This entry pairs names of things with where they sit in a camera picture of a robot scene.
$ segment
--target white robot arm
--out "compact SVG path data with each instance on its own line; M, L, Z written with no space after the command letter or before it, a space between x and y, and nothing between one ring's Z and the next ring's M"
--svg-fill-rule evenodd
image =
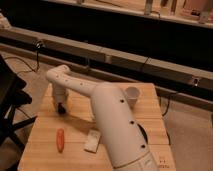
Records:
M62 103L69 88L90 98L114 171L158 171L123 91L112 83L77 79L69 73L66 65L47 71L46 78L53 84L53 97Z

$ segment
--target carrot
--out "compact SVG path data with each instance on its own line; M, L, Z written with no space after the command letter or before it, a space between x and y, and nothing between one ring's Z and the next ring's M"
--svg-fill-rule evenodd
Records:
M56 145L59 153L64 150L64 129L60 128L56 133Z

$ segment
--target chair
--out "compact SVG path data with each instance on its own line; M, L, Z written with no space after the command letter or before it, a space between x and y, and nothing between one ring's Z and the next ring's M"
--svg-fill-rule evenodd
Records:
M16 108L32 102L32 98L22 90L25 86L26 82L8 67L0 55L0 146L9 137L21 151L25 145L15 131L32 124L36 119L33 117L13 123Z

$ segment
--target wooden tabletop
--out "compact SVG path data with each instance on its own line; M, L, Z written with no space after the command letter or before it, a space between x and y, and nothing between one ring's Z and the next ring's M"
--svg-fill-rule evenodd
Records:
M135 86L140 90L140 97L133 109L133 115L148 134L149 147L160 170L175 171L154 85L149 83L115 84L123 89ZM51 90L49 86L18 170L112 171L102 140L96 154L84 151L84 143L89 130L97 129L89 99L70 90L67 114L59 116L54 108ZM56 147L56 131L59 128L65 131L63 153L59 153Z

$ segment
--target cable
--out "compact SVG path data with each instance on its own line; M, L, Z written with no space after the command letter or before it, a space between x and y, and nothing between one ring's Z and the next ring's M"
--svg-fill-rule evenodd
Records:
M143 69L144 69L146 63L148 62L149 58L150 58L150 57L147 57L146 60L145 60L145 62L141 65L141 67L140 67L140 69L139 69L140 72L143 73Z
M168 113L172 96L175 96L175 95L180 94L180 93L184 93L185 91L187 91L188 89L191 89L193 87L197 87L197 86L196 85L192 85L192 86L188 87L187 89L182 89L180 91L176 91L176 92L170 93L169 96L168 96L168 103L167 103L167 106L166 106L166 110L162 114L162 116L164 117Z
M4 58L4 60L9 60L9 59L17 59L17 60L19 60L19 61L21 61L21 62L23 62L28 68L30 68L30 72L35 72L35 70L25 61L25 60L23 60L23 59L21 59L21 58L18 58L18 57L6 57L6 58Z
M20 108L17 108L17 110L19 110L20 112L22 112L27 118L31 118L25 111L23 111L22 109Z
M169 111L170 102L171 102L171 97L174 96L174 95L177 95L177 94L179 94L179 93L181 93L181 92L174 92L174 93L170 93L170 94L169 94L168 103L167 103L167 106L166 106L166 110L165 110L165 112L162 114L163 117L164 117L164 116L168 113L168 111Z
M151 11L151 13L158 14L158 19L159 19L159 20L161 19L160 12L158 12L158 11Z
M36 67L33 68L31 67L25 60L19 58L19 57L5 57L4 60L9 60L9 59L17 59L21 62L23 62L30 70L26 70L26 71L19 71L16 74L19 75L20 73L30 73L30 72L35 72L37 73L38 70L40 69L40 64L39 64L39 50L40 48L43 47L43 43L41 41L38 41L36 44Z
M112 5L112 6L115 6L115 7L120 7L122 8L122 6L120 5L117 5L117 4L114 4L112 2L106 2L106 1L102 1L102 0L95 0L96 2L100 2L100 3L104 3L104 4L108 4L108 5Z

